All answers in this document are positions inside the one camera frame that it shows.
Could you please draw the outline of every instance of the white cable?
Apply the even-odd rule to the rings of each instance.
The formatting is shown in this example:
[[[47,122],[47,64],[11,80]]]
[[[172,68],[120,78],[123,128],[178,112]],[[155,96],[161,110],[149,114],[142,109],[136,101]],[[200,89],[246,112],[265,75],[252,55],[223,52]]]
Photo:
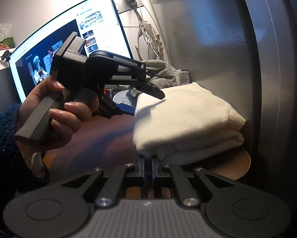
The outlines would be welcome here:
[[[155,22],[153,16],[152,16],[151,13],[149,12],[148,8],[145,6],[145,4],[143,3],[143,1],[140,0],[140,2],[143,4],[143,6],[144,6],[144,8],[146,9],[146,11],[148,12],[149,16],[152,18],[152,20],[153,20],[155,26],[157,27],[157,30],[159,31],[159,33],[160,33],[160,35],[161,35],[162,41],[164,42],[165,48],[166,48],[166,50],[167,50],[167,52],[168,52],[168,55],[170,56],[170,52],[169,52],[168,46],[167,46],[167,44],[166,44],[166,41],[165,41],[165,38],[164,38],[164,35],[163,35],[162,30],[158,28],[158,25],[156,24],[156,22]]]
[[[150,57],[150,55],[149,55],[149,48],[150,48],[150,47],[148,47],[148,51],[147,51],[147,53],[148,53],[148,58],[151,60],[151,57]]]
[[[139,38],[141,36],[143,36],[146,44],[148,45],[148,49],[151,48],[154,52],[154,54],[156,55],[156,57],[154,59],[159,59],[159,60],[162,60],[163,59],[163,56],[161,56],[160,54],[160,51],[159,51],[159,46],[158,44],[156,43],[157,41],[157,38],[156,38],[156,34],[155,34],[155,30],[152,28],[152,36],[154,37],[154,40],[151,40],[151,36],[147,33],[147,25],[148,22],[147,21],[142,21],[140,24],[139,24],[139,32],[138,32],[138,37],[137,37],[137,43],[138,43],[138,46],[139,46]]]
[[[135,0],[135,1],[136,1],[136,5],[139,6],[139,11],[140,11],[140,13],[141,13],[141,18],[142,18],[142,20],[144,20],[144,18],[143,18],[143,14],[142,14],[141,5],[138,3],[138,0]]]

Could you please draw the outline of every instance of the finger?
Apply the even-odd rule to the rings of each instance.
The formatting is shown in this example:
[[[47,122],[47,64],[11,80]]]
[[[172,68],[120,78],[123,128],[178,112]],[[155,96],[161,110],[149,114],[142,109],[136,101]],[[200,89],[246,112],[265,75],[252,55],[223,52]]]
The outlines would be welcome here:
[[[80,121],[85,122],[91,119],[91,111],[90,108],[81,102],[67,102],[65,103],[65,109],[70,112],[75,114]]]
[[[81,128],[81,121],[73,113],[59,109],[50,109],[49,115],[52,119],[68,126],[72,132],[77,132]]]
[[[64,89],[64,86],[57,81],[56,77],[49,76],[39,83],[32,91],[31,94],[36,95],[43,99],[49,91],[57,92]]]
[[[64,123],[60,123],[54,119],[52,119],[51,124],[54,130],[61,136],[62,143],[67,144],[70,142],[72,138],[72,129],[65,125]]]
[[[90,108],[90,111],[91,111],[92,113],[95,112],[96,110],[98,110],[98,108],[99,108],[99,99],[98,99],[98,98],[93,99],[93,100],[91,101],[91,103],[90,103],[89,108]]]

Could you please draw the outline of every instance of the web page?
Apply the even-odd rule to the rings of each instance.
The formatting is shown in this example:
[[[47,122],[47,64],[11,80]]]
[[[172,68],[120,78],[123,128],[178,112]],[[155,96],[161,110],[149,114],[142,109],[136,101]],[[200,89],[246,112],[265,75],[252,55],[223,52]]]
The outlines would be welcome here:
[[[11,55],[9,63],[22,102],[49,76],[54,54],[73,31],[86,39],[83,55],[105,50],[131,57],[112,1],[87,0],[43,26]]]

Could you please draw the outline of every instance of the gray cloth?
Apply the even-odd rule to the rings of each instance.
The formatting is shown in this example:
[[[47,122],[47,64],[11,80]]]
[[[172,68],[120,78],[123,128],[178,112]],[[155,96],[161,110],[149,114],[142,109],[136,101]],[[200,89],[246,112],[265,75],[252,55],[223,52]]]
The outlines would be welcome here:
[[[159,89],[190,84],[186,71],[176,70],[168,62],[161,60],[142,61],[146,64],[146,80]],[[133,86],[129,87],[130,94],[138,97],[142,92]]]

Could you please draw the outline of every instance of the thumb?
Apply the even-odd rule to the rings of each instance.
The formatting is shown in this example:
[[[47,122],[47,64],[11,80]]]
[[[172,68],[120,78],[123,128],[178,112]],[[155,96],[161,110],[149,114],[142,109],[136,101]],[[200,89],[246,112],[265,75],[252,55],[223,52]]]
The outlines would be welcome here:
[[[42,100],[49,91],[58,92],[63,90],[65,87],[57,81],[55,76],[49,76],[39,83],[33,90],[32,94],[36,95],[40,100]]]

